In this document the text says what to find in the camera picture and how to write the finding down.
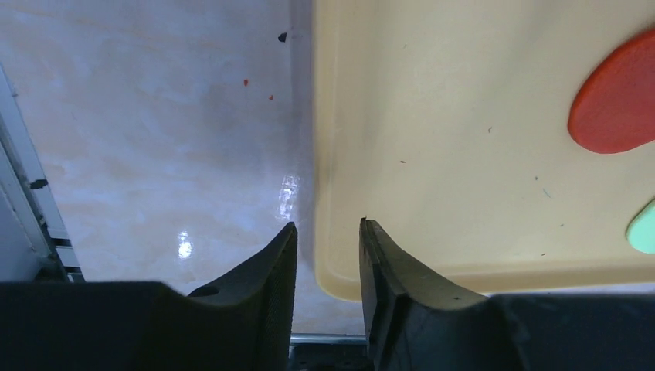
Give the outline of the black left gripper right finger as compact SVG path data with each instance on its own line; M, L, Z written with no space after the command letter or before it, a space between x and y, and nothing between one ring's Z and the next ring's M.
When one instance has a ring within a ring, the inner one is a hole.
M463 288L359 225L368 357L377 370L652 370L652 294Z

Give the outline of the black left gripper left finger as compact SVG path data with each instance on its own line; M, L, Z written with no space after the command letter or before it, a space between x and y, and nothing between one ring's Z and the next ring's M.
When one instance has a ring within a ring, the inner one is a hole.
M183 295L155 281L6 283L3 370L284 370L297 228Z

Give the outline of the yellow plastic tray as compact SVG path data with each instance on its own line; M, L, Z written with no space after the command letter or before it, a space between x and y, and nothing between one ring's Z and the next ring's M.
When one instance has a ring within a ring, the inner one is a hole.
M363 217L472 291L653 281L625 233L654 146L597 155L567 130L585 78L653 24L652 1L316 1L321 288L361 297Z

